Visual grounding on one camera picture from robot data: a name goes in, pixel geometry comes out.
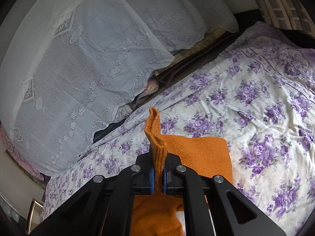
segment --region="orange cloth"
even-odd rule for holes
[[[232,165],[226,141],[216,137],[187,138],[162,135],[160,115],[150,108],[144,132],[150,141],[155,168],[155,192],[136,195],[133,203],[131,236],[182,236],[182,225],[176,212],[183,210],[182,199],[162,194],[162,176],[167,153],[180,156],[183,165],[199,175],[222,175],[232,182]]]

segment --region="white and purple bedsheet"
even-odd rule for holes
[[[149,107],[163,134],[227,140],[233,183],[293,236],[315,201],[315,50],[257,22],[218,58],[135,111],[46,189],[42,219],[94,175],[117,175],[147,152]]]

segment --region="silver screw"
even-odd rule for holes
[[[103,177],[102,177],[101,175],[97,175],[97,176],[95,176],[95,177],[93,178],[93,181],[94,181],[95,183],[100,183],[100,182],[103,181]]]
[[[139,165],[133,165],[131,167],[131,170],[134,171],[134,172],[138,172],[139,170],[141,170],[141,167]]]
[[[179,172],[185,172],[187,168],[184,165],[178,165],[176,169]]]
[[[224,181],[224,178],[220,175],[215,176],[215,181],[217,183],[222,183]]]

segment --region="checkered curtain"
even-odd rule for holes
[[[266,23],[315,37],[315,25],[299,0],[255,0]]]

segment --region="pink floral cloth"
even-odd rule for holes
[[[24,157],[18,152],[15,146],[11,143],[10,139],[7,136],[4,128],[0,125],[0,137],[4,143],[4,146],[7,148],[7,151],[10,153],[11,157],[31,176],[36,177],[39,180],[44,181],[43,175],[32,165],[30,165]]]

